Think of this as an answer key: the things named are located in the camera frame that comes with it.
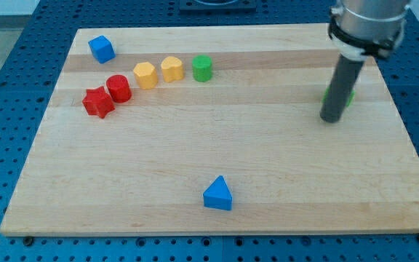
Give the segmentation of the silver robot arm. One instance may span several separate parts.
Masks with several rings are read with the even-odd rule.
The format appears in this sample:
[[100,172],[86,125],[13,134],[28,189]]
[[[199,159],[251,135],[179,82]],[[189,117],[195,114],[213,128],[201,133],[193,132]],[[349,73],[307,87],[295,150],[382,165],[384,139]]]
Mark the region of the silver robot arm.
[[363,62],[386,59],[400,46],[410,0],[337,0],[330,7],[329,38],[340,54]]

